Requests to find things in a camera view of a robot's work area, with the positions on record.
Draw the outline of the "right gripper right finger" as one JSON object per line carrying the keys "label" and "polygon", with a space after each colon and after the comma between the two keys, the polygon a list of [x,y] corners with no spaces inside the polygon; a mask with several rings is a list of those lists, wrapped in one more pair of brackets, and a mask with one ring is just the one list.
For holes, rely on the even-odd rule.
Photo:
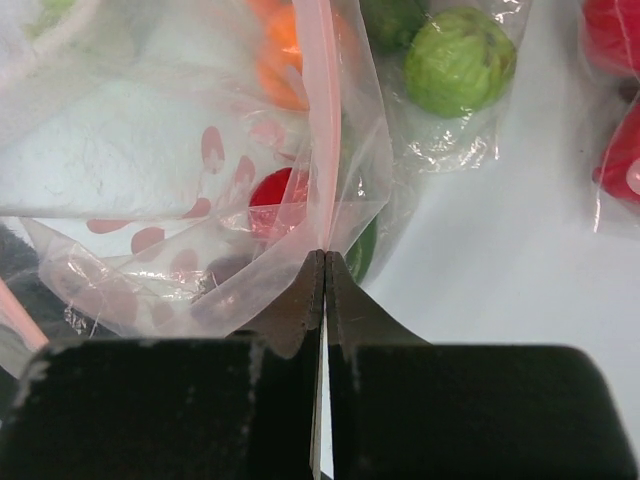
{"label": "right gripper right finger", "polygon": [[436,345],[326,256],[338,479],[635,479],[608,384],[563,345]]}

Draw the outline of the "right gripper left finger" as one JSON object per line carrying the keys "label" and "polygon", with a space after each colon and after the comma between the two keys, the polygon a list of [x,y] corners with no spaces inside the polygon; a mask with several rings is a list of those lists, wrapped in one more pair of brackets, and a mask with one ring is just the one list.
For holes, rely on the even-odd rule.
{"label": "right gripper left finger", "polygon": [[325,255],[222,339],[59,341],[1,427],[5,479],[317,479]]}

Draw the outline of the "clear pink zip bag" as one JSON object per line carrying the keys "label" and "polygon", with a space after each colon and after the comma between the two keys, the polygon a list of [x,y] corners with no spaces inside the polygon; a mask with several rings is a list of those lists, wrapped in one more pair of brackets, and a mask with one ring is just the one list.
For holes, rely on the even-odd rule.
{"label": "clear pink zip bag", "polygon": [[[380,90],[342,65],[334,1],[291,2],[306,112],[262,89],[247,1],[2,3],[1,222],[69,327],[222,337],[388,203]],[[257,238],[250,196],[285,167],[306,216]]]}

